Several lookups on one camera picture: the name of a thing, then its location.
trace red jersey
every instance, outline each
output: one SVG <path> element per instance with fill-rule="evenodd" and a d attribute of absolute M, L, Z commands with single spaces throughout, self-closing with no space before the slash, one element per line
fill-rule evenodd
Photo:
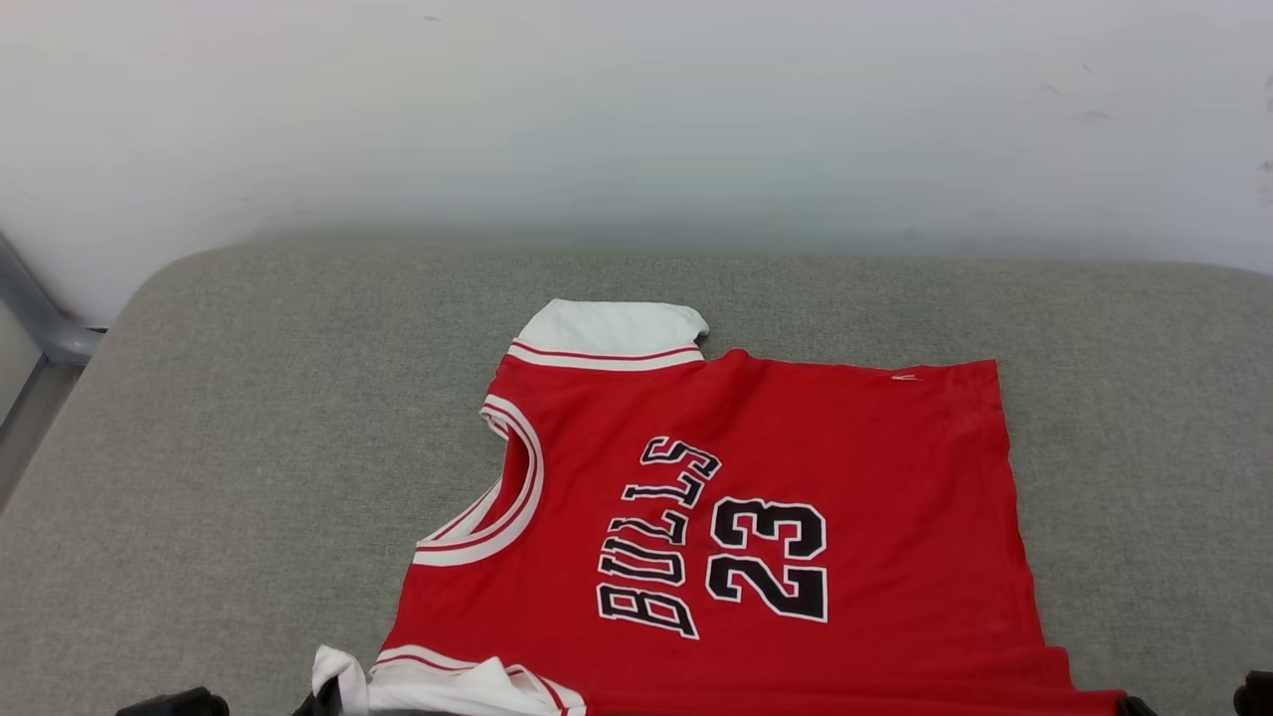
<path fill-rule="evenodd" d="M 704 361 L 693 310 L 554 301 L 348 711 L 1113 715 L 1043 640 L 994 362 Z"/>

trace jersey logo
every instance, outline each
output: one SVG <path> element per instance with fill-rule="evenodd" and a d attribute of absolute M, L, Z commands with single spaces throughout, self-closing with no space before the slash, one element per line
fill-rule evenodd
<path fill-rule="evenodd" d="M 672 499 L 684 508 L 698 503 L 703 488 L 722 466 L 710 452 L 667 436 L 654 437 L 645 445 L 640 464 L 681 465 L 682 470 L 676 476 L 680 484 L 629 484 L 624 487 L 621 499 Z M 654 524 L 640 517 L 610 520 L 597 571 L 611 577 L 663 582 L 671 587 L 685 585 L 685 558 L 680 552 L 652 549 L 630 541 L 653 539 L 673 548 L 685 547 L 689 517 L 668 508 L 661 521 Z M 794 534 L 787 530 L 787 536 L 783 536 L 782 525 L 794 526 Z M 752 536 L 782 540 L 782 578 L 765 561 L 745 553 Z M 722 549 L 708 557 L 703 582 L 713 599 L 732 603 L 760 599 L 779 617 L 827 620 L 826 568 L 808 563 L 826 549 L 826 520 L 812 505 L 721 498 L 712 511 L 712 539 Z M 746 591 L 754 596 L 747 598 Z M 603 619 L 635 622 L 673 631 L 684 638 L 699 638 L 689 604 L 667 591 L 601 582 L 597 585 L 597 610 Z"/>

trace gray floor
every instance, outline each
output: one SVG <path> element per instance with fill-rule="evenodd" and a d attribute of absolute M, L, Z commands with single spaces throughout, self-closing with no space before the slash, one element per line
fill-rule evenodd
<path fill-rule="evenodd" d="M 22 479 L 27 462 L 36 454 L 39 441 L 81 372 L 83 367 L 50 366 L 41 361 L 0 424 L 0 511 L 9 503 L 9 496 Z"/>

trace red fabric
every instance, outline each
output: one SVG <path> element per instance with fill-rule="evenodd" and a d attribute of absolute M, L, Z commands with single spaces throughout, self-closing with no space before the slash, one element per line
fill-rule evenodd
<path fill-rule="evenodd" d="M 505 357 L 491 386 L 526 415 L 545 456 L 544 494 L 498 554 L 412 564 L 384 648 L 421 645 L 467 661 L 499 656 L 578 691 L 592 713 L 889 716 L 1113 715 L 1122 692 L 1074 691 L 1066 654 L 1044 645 L 1017 531 L 1008 436 L 993 362 L 880 371 L 763 361 L 741 350 L 648 372 L 556 368 Z M 719 469 L 693 508 L 622 499 L 626 485 L 679 487 L 681 464 L 640 462 L 667 436 Z M 498 505 L 521 487 L 512 433 Z M 713 539 L 722 498 L 810 505 L 825 549 L 787 557 L 780 539 Z M 612 519 L 689 517 L 686 544 Z M 742 529 L 751 521 L 743 517 Z M 684 558 L 680 586 L 598 572 L 621 536 Z M 777 613 L 740 580 L 741 601 L 707 587 L 714 554 L 826 572 L 826 620 Z M 698 638 L 606 619 L 597 585 L 675 595 Z"/>

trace striped trim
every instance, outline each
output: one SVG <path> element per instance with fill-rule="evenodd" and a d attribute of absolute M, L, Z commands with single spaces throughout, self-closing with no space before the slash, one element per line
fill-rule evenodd
<path fill-rule="evenodd" d="M 514 340 L 508 354 L 536 366 L 554 368 L 586 368 L 593 371 L 657 371 L 685 363 L 701 363 L 703 353 L 694 344 L 645 355 L 602 355 L 594 353 L 570 353 L 565 350 L 544 350 Z"/>
<path fill-rule="evenodd" d="M 512 433 L 516 433 L 522 445 L 526 446 L 528 465 L 526 479 L 522 482 L 522 490 L 518 493 L 509 511 L 500 515 L 486 529 L 472 534 L 460 530 L 461 522 L 466 522 L 468 529 L 472 529 L 485 517 L 486 513 L 479 505 L 489 499 L 486 508 L 490 508 L 490 503 L 494 502 L 496 493 L 493 487 L 486 496 L 470 507 L 470 512 L 461 515 L 457 520 L 453 520 L 453 524 L 447 525 L 428 539 L 416 543 L 415 558 L 412 559 L 415 564 L 451 567 L 490 557 L 512 544 L 526 530 L 526 526 L 530 525 L 531 517 L 535 516 L 535 510 L 538 507 L 540 497 L 544 493 L 544 448 L 540 446 L 538 434 L 531 427 L 526 415 L 503 397 L 488 395 L 481 412 L 488 422 L 503 424 Z M 474 515 L 479 512 L 480 515 L 474 520 Z M 444 531 L 453 531 L 452 527 L 457 531 L 443 534 Z"/>
<path fill-rule="evenodd" d="M 419 669 L 420 671 L 434 677 L 460 677 L 470 669 L 479 666 L 479 662 L 452 659 L 423 646 L 398 646 L 382 651 L 376 659 L 376 665 L 370 668 L 373 685 L 376 673 L 390 665 Z M 584 716 L 587 713 L 587 706 L 584 706 L 583 697 L 579 696 L 578 692 L 568 689 L 551 679 L 545 679 L 521 664 L 505 666 L 504 674 L 509 678 L 509 683 L 513 688 L 517 688 L 528 697 L 538 697 L 537 699 L 544 702 L 544 706 L 547 707 L 545 713 L 549 713 L 549 710 L 552 710 L 560 716 Z M 526 683 L 535 689 L 535 693 L 527 693 L 524 688 L 517 687 L 517 684 L 513 683 L 516 677 L 523 677 Z"/>

